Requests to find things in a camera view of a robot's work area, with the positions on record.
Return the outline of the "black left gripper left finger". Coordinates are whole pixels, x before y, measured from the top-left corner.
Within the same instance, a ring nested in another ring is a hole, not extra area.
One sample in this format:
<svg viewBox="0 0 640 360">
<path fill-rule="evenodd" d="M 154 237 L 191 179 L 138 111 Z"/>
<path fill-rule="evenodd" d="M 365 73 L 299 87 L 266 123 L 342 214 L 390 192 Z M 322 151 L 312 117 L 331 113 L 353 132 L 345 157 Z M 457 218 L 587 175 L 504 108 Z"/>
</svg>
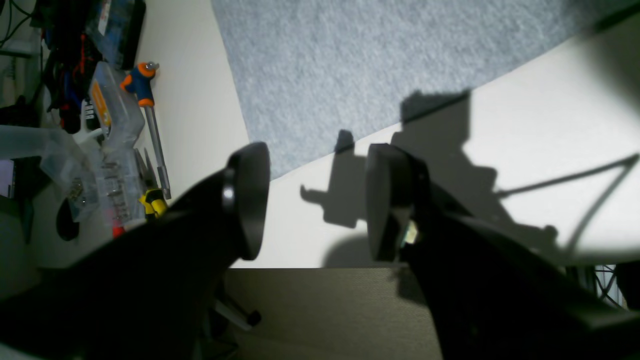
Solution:
<svg viewBox="0 0 640 360">
<path fill-rule="evenodd" d="M 265 142 L 236 150 L 153 221 L 1 302 L 1 344 L 47 360 L 190 360 L 218 283 L 261 250 Z"/>
</svg>

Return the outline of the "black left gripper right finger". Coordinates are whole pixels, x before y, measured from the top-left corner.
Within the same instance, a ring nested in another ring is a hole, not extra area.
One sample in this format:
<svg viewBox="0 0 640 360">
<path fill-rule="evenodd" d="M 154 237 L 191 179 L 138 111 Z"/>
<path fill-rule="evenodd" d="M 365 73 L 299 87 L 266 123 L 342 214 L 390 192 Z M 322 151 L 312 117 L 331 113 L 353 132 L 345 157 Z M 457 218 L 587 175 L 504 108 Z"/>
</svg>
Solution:
<svg viewBox="0 0 640 360">
<path fill-rule="evenodd" d="M 445 360 L 637 360 L 639 312 L 599 300 L 439 190 L 427 164 L 368 148 L 367 237 L 376 262 L 406 264 Z"/>
</svg>

